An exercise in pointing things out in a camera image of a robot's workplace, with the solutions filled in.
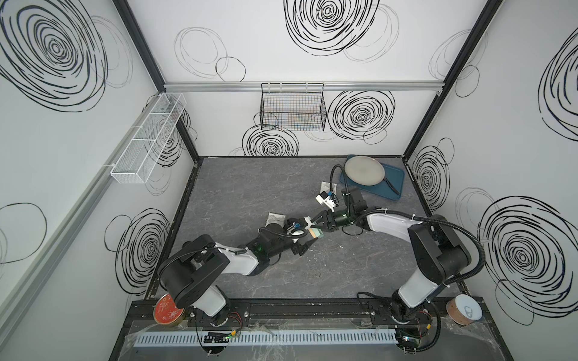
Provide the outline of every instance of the table surface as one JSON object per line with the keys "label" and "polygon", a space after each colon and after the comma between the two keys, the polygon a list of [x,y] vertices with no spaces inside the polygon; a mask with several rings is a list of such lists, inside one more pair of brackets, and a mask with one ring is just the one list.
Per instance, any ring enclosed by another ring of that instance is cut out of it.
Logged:
{"label": "table surface", "polygon": [[[406,172],[400,158],[377,159]],[[333,165],[344,162],[345,157],[204,159],[171,254],[185,241],[205,233],[232,247],[247,243],[265,225],[269,212],[288,217],[316,215],[325,207],[315,200],[321,182],[329,181]],[[339,174],[336,170],[338,190]],[[425,215],[407,172],[399,200],[362,194],[370,206]],[[216,284],[228,297],[355,297],[359,291],[389,297],[416,268],[406,241],[384,233],[349,236],[337,231],[325,233],[301,257],[286,251],[279,263],[257,276],[225,274]],[[157,296],[164,293],[159,288]],[[457,294],[454,284],[439,296]]]}

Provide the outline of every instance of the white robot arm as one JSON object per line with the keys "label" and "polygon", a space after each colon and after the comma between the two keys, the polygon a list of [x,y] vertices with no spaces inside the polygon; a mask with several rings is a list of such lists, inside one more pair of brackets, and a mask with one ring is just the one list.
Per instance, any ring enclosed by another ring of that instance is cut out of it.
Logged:
{"label": "white robot arm", "polygon": [[[418,268],[394,292],[390,304],[393,319],[405,323],[414,318],[419,305],[435,297],[449,282],[471,277],[483,267],[481,252],[474,270],[455,277],[471,263],[471,257],[454,231],[465,230],[442,216],[424,218],[377,207],[368,209],[358,189],[352,189],[343,197],[346,210],[325,210],[312,220],[289,218],[285,226],[270,224],[259,229],[257,238],[238,248],[216,243],[209,235],[185,243],[160,266],[161,285],[171,294],[178,308],[193,305],[210,316],[214,325],[219,325],[226,320],[229,311],[227,297],[213,285],[220,274],[255,276],[269,266],[271,258],[285,250],[303,255],[317,240],[314,238],[305,244],[297,241],[309,235],[309,228],[332,232],[343,225],[357,224],[412,244]],[[472,234],[467,236],[475,240],[481,250],[478,240]]]}

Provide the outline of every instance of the blue cutting board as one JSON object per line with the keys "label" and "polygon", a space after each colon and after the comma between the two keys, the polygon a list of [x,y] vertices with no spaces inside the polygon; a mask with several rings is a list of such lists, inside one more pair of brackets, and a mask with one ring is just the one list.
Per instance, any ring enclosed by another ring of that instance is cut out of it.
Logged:
{"label": "blue cutting board", "polygon": [[[349,158],[354,156],[355,156],[354,154],[349,155],[346,161],[348,161]],[[354,181],[348,178],[347,184],[355,185],[359,189],[363,189],[364,191],[368,191],[369,193],[373,193],[383,198],[398,200],[399,198],[401,198],[401,195],[403,194],[403,179],[405,178],[405,172],[402,169],[393,167],[391,165],[383,163],[381,163],[381,165],[383,165],[383,168],[386,170],[386,178],[389,179],[389,181],[391,182],[391,184],[393,184],[395,189],[399,191],[399,195],[395,194],[395,192],[391,190],[390,186],[387,185],[387,183],[385,183],[384,181],[381,181],[379,184],[376,185],[361,185],[355,183]],[[339,182],[343,184],[343,174],[339,175]]]}

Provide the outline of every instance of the wire basket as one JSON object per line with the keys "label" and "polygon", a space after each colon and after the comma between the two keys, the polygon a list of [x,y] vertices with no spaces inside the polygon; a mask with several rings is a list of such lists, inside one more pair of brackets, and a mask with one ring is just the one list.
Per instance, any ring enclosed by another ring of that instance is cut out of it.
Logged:
{"label": "wire basket", "polygon": [[261,129],[322,132],[327,120],[323,83],[261,84]]}
{"label": "wire basket", "polygon": [[187,104],[183,93],[163,93],[151,101],[150,113],[110,171],[119,183],[147,183]]}

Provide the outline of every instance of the black wire basket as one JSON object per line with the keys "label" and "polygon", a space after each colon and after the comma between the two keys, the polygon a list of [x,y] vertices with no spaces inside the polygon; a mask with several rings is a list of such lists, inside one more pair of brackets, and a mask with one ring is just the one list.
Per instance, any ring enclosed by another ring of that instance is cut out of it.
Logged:
{"label": "black wire basket", "polygon": [[323,83],[261,84],[261,129],[325,130],[327,109]]}

